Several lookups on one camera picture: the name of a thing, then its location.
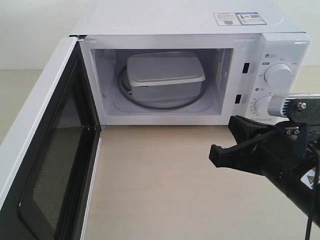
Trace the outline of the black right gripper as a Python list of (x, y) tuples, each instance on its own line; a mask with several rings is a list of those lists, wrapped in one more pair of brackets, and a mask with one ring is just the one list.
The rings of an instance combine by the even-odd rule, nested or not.
[(216, 168), (264, 175), (290, 200), (319, 200), (320, 127), (301, 125), (299, 133), (277, 132), (273, 125), (243, 116), (231, 116), (228, 129), (236, 145), (212, 144), (209, 160)]

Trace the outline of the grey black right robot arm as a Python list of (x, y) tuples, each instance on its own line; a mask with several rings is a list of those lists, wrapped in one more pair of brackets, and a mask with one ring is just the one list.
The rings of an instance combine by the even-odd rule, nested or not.
[(269, 125), (242, 116), (231, 116), (228, 128), (236, 145), (213, 144), (209, 160), (217, 168), (229, 168), (266, 177), (304, 214), (320, 224), (320, 198), (313, 184), (302, 178), (316, 167), (320, 132), (312, 125), (282, 121)]

